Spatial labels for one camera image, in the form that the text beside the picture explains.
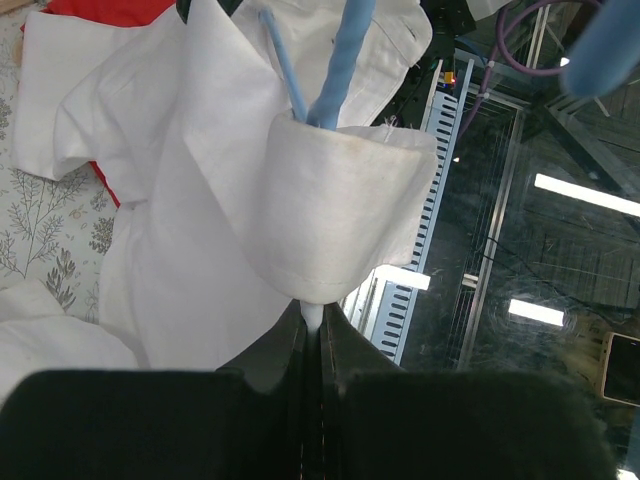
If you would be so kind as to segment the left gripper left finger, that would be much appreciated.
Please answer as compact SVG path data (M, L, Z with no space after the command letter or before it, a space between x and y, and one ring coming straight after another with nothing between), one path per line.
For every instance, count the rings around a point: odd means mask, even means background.
M214 371L33 374L1 411L5 479L296 479L298 303Z

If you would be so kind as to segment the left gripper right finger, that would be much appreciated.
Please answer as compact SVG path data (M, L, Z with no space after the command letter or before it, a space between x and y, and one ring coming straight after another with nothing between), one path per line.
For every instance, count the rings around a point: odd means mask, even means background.
M330 479L613 479L616 461L589 405L554 376L410 373L341 308L320 330Z

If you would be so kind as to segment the blue wire hanger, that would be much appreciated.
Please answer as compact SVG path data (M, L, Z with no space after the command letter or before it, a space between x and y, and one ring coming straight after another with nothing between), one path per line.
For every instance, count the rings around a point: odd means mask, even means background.
M505 24L508 8L502 7L495 23L494 51L513 69L525 75L561 75L565 89L574 96L597 97L617 88L639 63L639 25L631 19L633 14L639 13L639 3L612 1L607 6L596 3L601 12L594 17L583 37L573 45L567 63L549 69L526 67L511 55L505 43L506 36L523 18L547 4L546 1L540 1L530 6L510 25ZM305 104L300 82L272 11L267 7L259 11L259 19L266 27L280 63L296 119L329 130L337 127L338 116L372 21L374 6L373 1L348 1L345 4L325 81L319 97L310 107Z

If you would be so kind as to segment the white button shirt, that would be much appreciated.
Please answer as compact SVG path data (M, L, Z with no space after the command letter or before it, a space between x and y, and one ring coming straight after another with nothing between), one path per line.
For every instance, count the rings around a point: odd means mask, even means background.
M145 197L124 203L100 274L100 327L138 367L214 369L290 301L329 304L406 265L437 168L432 135L375 118L426 51L415 1L380 1L334 130L294 119L259 11L269 8L306 102L319 96L344 5L195 1L173 66Z

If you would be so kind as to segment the cream white garment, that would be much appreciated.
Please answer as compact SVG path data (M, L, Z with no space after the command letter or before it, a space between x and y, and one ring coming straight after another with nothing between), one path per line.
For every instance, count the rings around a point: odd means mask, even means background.
M133 352L102 327L69 316L39 280L1 290L1 398L56 369L135 369Z

